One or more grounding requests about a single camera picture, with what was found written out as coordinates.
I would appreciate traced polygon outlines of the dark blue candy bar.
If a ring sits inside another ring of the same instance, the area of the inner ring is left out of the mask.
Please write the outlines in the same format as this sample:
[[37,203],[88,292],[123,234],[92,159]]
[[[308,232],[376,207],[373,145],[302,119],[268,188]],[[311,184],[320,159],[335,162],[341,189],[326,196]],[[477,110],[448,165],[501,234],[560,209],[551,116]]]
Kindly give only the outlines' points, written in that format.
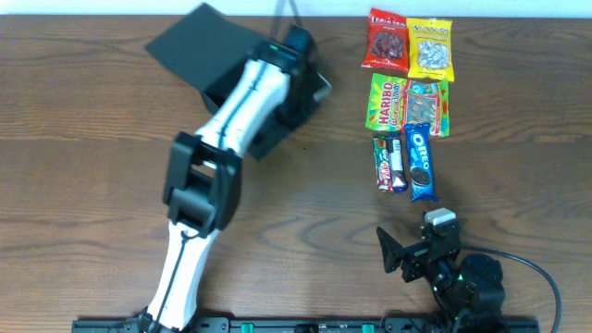
[[401,134],[399,132],[387,136],[387,149],[392,188],[395,192],[407,191],[408,183],[405,179],[402,164]]

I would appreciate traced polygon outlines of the red snack bag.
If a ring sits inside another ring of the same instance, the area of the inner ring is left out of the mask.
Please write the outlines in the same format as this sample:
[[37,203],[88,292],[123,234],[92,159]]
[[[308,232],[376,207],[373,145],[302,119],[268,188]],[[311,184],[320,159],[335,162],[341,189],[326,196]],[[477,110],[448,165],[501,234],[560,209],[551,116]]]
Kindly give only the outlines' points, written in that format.
[[407,18],[373,7],[368,16],[368,44],[363,68],[409,70]]

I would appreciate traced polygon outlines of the green Haribo gummy bag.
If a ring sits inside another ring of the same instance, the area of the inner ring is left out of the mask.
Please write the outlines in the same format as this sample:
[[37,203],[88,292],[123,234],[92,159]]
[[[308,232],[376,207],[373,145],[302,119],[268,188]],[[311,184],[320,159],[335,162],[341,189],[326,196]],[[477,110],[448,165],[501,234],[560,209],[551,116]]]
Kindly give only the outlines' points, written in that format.
[[445,80],[422,82],[374,73],[365,126],[374,131],[403,131],[428,123],[431,136],[450,135],[450,87]]

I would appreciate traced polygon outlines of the black gift box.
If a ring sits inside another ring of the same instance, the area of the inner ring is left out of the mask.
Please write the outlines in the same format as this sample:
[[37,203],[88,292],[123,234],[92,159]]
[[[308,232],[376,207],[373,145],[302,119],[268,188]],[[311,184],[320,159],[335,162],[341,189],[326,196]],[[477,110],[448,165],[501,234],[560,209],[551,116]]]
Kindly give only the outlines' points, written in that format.
[[[280,42],[228,21],[208,4],[196,7],[145,45],[146,52],[203,97],[214,115],[238,84],[245,64],[263,58],[280,63]],[[296,129],[278,121],[279,105],[254,135],[248,152],[262,159]]]

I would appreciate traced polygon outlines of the green red wafer bar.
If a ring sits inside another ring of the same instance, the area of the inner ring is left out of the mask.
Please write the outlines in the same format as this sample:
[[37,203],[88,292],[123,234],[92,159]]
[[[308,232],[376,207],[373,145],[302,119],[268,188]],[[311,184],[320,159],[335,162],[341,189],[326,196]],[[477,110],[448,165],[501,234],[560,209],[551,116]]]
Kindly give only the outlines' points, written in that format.
[[386,140],[381,135],[373,137],[373,152],[376,166],[376,184],[380,191],[394,192]]

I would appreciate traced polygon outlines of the blue Oreo cookie pack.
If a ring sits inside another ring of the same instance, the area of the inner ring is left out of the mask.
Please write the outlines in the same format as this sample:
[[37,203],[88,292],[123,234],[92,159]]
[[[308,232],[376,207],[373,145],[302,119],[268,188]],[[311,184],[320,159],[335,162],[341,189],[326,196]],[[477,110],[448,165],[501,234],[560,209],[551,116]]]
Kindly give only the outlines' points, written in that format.
[[429,123],[406,124],[406,147],[412,183],[412,201],[436,201],[434,172],[429,144]]

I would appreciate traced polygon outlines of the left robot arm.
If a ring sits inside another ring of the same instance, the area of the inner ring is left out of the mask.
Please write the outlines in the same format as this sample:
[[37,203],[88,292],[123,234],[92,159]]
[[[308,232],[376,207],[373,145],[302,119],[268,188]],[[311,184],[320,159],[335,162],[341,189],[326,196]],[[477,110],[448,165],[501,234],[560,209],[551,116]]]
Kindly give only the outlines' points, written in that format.
[[264,40],[212,117],[179,132],[169,154],[163,202],[168,245],[159,285],[139,318],[141,332],[181,332],[197,311],[197,290],[216,237],[241,197],[247,153],[267,152],[315,111],[331,86],[319,74],[315,41],[293,26],[281,43]]

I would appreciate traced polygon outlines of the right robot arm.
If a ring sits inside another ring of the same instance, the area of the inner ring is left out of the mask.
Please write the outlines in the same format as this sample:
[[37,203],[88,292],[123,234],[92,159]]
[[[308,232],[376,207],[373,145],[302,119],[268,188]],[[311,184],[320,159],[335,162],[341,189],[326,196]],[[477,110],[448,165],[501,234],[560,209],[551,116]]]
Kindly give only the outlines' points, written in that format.
[[409,283],[424,279],[439,306],[436,318],[423,324],[424,332],[493,332],[500,328],[505,290],[500,262],[485,254],[461,251],[460,225],[425,222],[422,240],[403,246],[383,228],[376,229],[386,273],[401,271]]

